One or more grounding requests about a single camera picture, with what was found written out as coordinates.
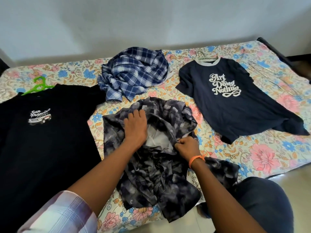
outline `orange wristband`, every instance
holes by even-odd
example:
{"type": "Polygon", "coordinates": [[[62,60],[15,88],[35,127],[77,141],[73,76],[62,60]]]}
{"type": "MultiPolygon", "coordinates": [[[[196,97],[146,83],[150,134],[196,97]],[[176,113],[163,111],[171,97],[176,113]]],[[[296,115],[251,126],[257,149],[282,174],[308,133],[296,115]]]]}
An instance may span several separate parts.
{"type": "Polygon", "coordinates": [[[201,156],[201,155],[193,156],[193,157],[190,159],[190,161],[189,161],[189,168],[190,168],[190,169],[191,169],[191,164],[192,164],[192,162],[193,162],[196,158],[200,158],[200,159],[202,159],[202,160],[205,162],[205,159],[204,159],[203,156],[201,156]]]}

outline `plaid sleeve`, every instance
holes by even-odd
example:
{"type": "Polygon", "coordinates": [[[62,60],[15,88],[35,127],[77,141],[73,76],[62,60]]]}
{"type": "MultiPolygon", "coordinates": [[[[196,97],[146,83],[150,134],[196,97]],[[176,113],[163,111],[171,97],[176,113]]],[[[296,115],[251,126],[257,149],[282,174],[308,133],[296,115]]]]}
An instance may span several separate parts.
{"type": "Polygon", "coordinates": [[[37,211],[18,232],[97,232],[97,218],[71,191],[61,191],[37,211]]]}

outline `mattress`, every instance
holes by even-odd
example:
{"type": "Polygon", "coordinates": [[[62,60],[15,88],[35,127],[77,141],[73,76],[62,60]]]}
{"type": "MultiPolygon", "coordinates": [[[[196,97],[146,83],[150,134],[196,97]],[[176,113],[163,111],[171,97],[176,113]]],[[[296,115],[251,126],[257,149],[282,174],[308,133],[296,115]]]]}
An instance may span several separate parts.
{"type": "MultiPolygon", "coordinates": [[[[172,78],[159,86],[150,87],[146,93],[137,95],[132,102],[123,97],[122,102],[108,101],[98,105],[88,120],[102,159],[104,158],[102,116],[116,113],[123,107],[130,107],[140,99],[159,97],[165,100],[181,100],[190,106],[198,123],[195,133],[199,138],[201,154],[238,164],[239,180],[250,176],[266,178],[311,162],[309,136],[267,130],[252,136],[241,136],[232,145],[223,143],[219,135],[203,119],[193,98],[175,88],[179,83],[179,69],[197,57],[234,59],[250,73],[256,86],[300,116],[305,122],[305,128],[311,131],[311,85],[307,79],[299,77],[288,65],[280,61],[266,45],[259,41],[251,41],[185,50],[163,50],[163,52],[170,67],[175,71],[172,78]]],[[[101,73],[101,64],[108,60],[109,58],[8,69],[0,78],[0,102],[14,97],[17,92],[33,88],[32,79],[37,76],[45,77],[46,83],[51,85],[60,83],[93,86],[101,73]]],[[[187,180],[200,188],[192,171],[188,172],[187,180]]],[[[115,190],[98,217],[98,231],[123,232],[159,219],[163,219],[163,216],[158,206],[126,210],[121,196],[115,190]]]]}

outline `dark pants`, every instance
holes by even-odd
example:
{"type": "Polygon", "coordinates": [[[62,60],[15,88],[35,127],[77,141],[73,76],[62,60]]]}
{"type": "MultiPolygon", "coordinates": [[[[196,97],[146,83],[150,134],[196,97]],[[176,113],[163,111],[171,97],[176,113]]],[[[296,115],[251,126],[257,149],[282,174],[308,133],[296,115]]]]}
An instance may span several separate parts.
{"type": "Polygon", "coordinates": [[[290,202],[283,189],[275,182],[248,177],[235,185],[230,193],[267,233],[294,232],[290,202]]]}

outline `black t-shirt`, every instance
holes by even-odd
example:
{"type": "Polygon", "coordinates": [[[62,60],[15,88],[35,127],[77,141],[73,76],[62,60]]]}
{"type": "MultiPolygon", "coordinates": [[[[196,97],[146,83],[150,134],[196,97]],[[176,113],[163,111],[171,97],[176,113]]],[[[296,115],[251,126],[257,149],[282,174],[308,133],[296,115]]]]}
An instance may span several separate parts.
{"type": "Polygon", "coordinates": [[[176,88],[194,98],[225,143],[270,128],[309,135],[303,120],[254,85],[249,73],[234,60],[192,61],[179,70],[179,76],[176,88]]]}
{"type": "Polygon", "coordinates": [[[0,104],[0,228],[17,230],[51,197],[96,166],[87,120],[99,86],[57,84],[0,104]]]}

